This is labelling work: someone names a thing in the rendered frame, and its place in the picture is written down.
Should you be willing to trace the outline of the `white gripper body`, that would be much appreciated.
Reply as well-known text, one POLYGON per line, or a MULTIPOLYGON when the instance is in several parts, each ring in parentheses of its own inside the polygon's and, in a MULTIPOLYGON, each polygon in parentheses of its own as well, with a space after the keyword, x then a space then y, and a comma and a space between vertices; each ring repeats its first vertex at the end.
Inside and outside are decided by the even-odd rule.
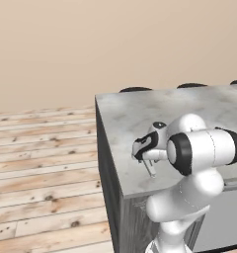
POLYGON ((151 149, 142 154, 142 159, 154 161, 167 160, 167 151, 161 149, 151 149))

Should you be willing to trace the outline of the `grey wooden island cabinet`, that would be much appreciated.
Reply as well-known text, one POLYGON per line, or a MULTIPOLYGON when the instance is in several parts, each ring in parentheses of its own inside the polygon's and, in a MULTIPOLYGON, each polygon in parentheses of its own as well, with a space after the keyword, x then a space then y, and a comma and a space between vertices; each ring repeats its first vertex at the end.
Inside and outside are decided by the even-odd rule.
POLYGON ((101 94, 95 98, 99 172, 115 253, 144 253, 158 225, 146 215, 147 198, 182 179, 168 162, 152 178, 131 158, 133 142, 155 121, 169 122, 176 108, 148 92, 101 94))

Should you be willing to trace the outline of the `grey appliance front panel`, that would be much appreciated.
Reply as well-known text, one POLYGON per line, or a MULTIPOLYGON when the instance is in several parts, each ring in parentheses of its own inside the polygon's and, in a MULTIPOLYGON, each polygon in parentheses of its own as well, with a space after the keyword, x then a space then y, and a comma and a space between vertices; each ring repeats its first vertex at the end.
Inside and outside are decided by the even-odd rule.
POLYGON ((237 249, 237 181, 226 181, 224 191, 203 217, 193 247, 196 253, 237 249))

